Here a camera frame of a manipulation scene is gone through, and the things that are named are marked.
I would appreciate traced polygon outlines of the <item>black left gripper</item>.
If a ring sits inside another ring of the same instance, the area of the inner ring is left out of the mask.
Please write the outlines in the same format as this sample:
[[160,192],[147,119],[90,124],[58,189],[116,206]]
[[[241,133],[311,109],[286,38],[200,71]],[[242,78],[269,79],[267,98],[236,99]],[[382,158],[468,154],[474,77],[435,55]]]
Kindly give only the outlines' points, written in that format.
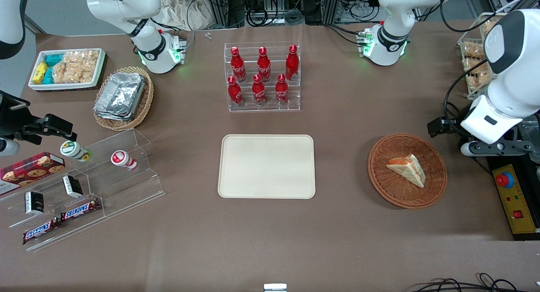
[[438,135],[450,134],[451,129],[459,136],[467,136],[467,131],[463,130],[456,119],[446,119],[446,117],[438,117],[427,123],[427,132],[430,138],[435,138]]

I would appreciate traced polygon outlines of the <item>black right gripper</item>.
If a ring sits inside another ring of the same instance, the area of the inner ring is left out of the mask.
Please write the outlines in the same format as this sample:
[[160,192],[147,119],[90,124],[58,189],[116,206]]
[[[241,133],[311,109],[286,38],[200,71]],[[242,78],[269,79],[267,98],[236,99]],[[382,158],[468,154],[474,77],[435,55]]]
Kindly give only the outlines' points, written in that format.
[[42,136],[57,136],[68,141],[76,141],[78,135],[73,132],[73,124],[56,115],[46,114],[44,127],[41,118],[32,115],[27,100],[18,100],[15,96],[1,92],[0,134],[8,140],[26,141],[35,145],[42,142]]

